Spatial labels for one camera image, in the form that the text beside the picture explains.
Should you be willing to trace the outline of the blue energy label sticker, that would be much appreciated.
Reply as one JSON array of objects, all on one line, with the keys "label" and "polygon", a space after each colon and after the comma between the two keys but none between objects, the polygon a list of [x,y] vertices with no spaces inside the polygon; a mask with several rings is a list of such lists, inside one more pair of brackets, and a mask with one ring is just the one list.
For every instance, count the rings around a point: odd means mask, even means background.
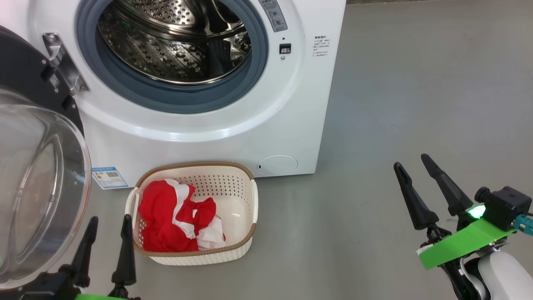
[{"label": "blue energy label sticker", "polygon": [[115,167],[92,168],[91,173],[103,190],[128,188],[128,184]]}]

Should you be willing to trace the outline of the cream plastic laundry basket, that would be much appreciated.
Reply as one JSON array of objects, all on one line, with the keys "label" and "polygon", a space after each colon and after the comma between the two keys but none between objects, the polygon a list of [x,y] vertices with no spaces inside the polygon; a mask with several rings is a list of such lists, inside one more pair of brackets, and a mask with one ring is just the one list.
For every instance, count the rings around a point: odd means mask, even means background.
[{"label": "cream plastic laundry basket", "polygon": [[[149,183],[175,179],[196,188],[193,201],[212,197],[228,245],[196,252],[154,252],[144,249],[142,230],[145,221],[138,213],[142,192]],[[162,265],[196,266],[224,263],[244,256],[252,244],[258,219],[258,189],[247,167],[236,162],[188,162],[157,167],[145,173],[134,186],[125,205],[125,213],[132,217],[133,247]]]}]

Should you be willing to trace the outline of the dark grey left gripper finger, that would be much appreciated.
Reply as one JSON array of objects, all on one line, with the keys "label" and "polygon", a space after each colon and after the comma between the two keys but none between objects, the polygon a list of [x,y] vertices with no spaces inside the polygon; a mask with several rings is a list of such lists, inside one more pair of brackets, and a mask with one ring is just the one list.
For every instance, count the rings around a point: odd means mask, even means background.
[{"label": "dark grey left gripper finger", "polygon": [[97,216],[90,218],[72,262],[62,266],[62,271],[69,275],[73,285],[81,288],[89,287],[91,282],[88,270],[91,260],[92,245],[97,236],[98,222],[99,219]]},{"label": "dark grey left gripper finger", "polygon": [[128,290],[126,287],[134,285],[137,282],[132,217],[129,214],[125,214],[123,218],[120,236],[122,243],[117,267],[112,274],[114,288],[109,293],[111,298],[127,298]]}]

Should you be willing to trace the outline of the white front-load washing machine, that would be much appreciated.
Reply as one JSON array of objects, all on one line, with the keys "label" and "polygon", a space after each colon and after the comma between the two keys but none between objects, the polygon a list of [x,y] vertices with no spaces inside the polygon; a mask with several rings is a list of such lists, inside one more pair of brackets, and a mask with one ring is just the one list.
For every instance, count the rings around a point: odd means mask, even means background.
[{"label": "white front-load washing machine", "polygon": [[346,0],[220,0],[252,43],[213,83],[175,85],[110,51],[98,19],[112,0],[0,0],[0,25],[67,80],[92,168],[115,167],[128,188],[157,167],[236,162],[254,177],[314,173]]}]

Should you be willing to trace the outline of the red and white garment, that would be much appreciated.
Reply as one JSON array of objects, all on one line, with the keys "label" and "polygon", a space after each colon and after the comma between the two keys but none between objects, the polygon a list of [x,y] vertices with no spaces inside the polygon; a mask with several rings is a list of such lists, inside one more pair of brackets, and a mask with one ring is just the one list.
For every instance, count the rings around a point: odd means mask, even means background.
[{"label": "red and white garment", "polygon": [[192,201],[196,188],[174,179],[151,182],[143,191],[138,212],[146,251],[184,253],[225,247],[223,221],[209,197]]}]

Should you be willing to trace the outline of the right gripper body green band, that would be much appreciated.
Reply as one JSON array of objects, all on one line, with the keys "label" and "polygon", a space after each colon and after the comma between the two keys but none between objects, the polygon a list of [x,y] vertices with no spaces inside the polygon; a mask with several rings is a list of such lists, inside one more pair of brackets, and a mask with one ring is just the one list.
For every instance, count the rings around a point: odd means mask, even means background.
[{"label": "right gripper body green band", "polygon": [[517,230],[504,231],[482,218],[485,205],[478,205],[468,211],[474,222],[466,228],[444,238],[442,241],[419,248],[416,253],[424,268],[429,270],[446,262],[462,258],[467,254],[508,237]]}]

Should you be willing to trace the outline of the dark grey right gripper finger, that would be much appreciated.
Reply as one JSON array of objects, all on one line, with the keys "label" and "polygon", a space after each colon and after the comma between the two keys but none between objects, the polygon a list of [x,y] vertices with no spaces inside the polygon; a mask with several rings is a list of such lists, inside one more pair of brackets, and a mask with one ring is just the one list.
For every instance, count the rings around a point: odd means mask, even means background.
[{"label": "dark grey right gripper finger", "polygon": [[470,198],[428,154],[421,154],[421,161],[430,177],[437,182],[442,191],[446,203],[448,204],[448,212],[451,216],[456,216],[458,213],[465,212],[472,207],[473,202]]},{"label": "dark grey right gripper finger", "polygon": [[420,198],[413,187],[411,177],[400,162],[394,163],[394,172],[414,229],[426,230],[429,243],[437,243],[447,237],[448,231],[437,225],[439,221],[437,214],[428,209],[425,202]]}]

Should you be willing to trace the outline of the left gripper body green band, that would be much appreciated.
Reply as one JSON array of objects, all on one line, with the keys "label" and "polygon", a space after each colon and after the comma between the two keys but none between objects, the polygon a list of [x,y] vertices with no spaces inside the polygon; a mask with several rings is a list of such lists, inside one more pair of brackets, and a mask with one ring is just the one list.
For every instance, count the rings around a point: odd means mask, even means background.
[{"label": "left gripper body green band", "polygon": [[139,297],[130,297],[130,298],[113,298],[105,295],[96,295],[96,294],[78,294],[75,297],[75,300],[140,300]]}]

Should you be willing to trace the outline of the steel perforated washer drum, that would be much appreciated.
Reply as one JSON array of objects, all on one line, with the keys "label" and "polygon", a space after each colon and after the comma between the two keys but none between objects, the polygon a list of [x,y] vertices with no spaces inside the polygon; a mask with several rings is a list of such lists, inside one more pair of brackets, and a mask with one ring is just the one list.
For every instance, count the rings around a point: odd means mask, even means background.
[{"label": "steel perforated washer drum", "polygon": [[252,51],[241,19],[220,0],[112,0],[97,24],[120,61],[168,84],[216,82]]}]

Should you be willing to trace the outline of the washing machine door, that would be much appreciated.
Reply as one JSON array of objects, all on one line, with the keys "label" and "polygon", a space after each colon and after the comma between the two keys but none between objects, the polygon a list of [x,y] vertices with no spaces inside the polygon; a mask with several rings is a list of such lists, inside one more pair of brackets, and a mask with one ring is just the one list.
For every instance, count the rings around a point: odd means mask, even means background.
[{"label": "washing machine door", "polygon": [[0,25],[0,290],[61,258],[87,205],[90,168],[67,80]]}]

